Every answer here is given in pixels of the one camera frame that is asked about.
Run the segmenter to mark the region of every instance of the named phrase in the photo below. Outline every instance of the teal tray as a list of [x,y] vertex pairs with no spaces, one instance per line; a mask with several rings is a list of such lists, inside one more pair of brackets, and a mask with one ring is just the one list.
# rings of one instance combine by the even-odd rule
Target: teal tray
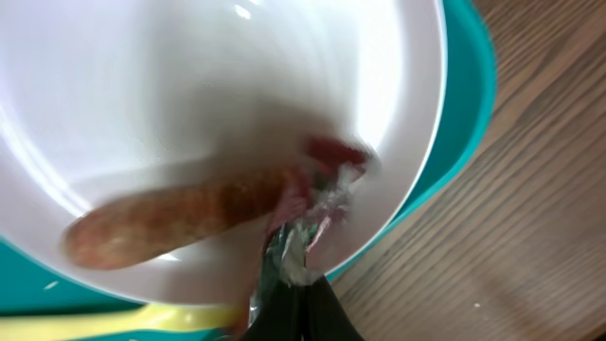
[[[461,171],[472,157],[490,121],[496,93],[496,61],[489,34],[470,0],[444,0],[444,8],[449,48],[448,80],[436,143],[419,182],[382,236]],[[140,305],[62,278],[28,260],[5,243],[0,243],[0,260],[5,274],[0,281],[0,315],[108,312]],[[337,276],[354,261],[331,276]],[[58,281],[58,284],[45,290],[45,286],[54,281]],[[95,340],[185,341],[203,338],[211,340],[213,337],[208,331],[131,332],[97,337]]]

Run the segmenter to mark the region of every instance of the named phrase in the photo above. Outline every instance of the wood grain surface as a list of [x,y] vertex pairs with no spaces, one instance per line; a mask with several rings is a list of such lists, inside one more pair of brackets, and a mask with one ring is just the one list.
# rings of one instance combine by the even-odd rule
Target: wood grain surface
[[606,332],[606,0],[476,0],[499,95],[468,167],[334,286],[378,340]]

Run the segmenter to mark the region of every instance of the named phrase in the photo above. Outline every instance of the yellow spoon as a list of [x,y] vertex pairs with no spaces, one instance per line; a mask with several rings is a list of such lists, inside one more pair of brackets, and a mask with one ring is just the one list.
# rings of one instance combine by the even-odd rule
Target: yellow spoon
[[238,309],[230,307],[149,304],[133,311],[107,314],[2,317],[0,338],[2,341],[54,341],[140,330],[196,332],[227,327],[236,321],[238,313]]

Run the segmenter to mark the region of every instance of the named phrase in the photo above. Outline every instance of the plastic wrapper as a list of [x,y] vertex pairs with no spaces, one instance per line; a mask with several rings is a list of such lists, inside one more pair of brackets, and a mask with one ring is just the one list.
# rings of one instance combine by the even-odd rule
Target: plastic wrapper
[[307,254],[325,231],[346,222],[352,193],[373,160],[365,149],[329,138],[310,138],[305,154],[309,160],[284,189],[267,227],[249,325],[279,281],[305,286],[323,276],[307,267]]

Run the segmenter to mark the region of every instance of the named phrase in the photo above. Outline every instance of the hot dog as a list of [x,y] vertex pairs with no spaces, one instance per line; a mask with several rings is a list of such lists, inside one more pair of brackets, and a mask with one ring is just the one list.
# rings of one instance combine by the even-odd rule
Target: hot dog
[[68,228],[65,253],[103,270],[153,259],[271,212],[296,171],[277,167],[119,198]]

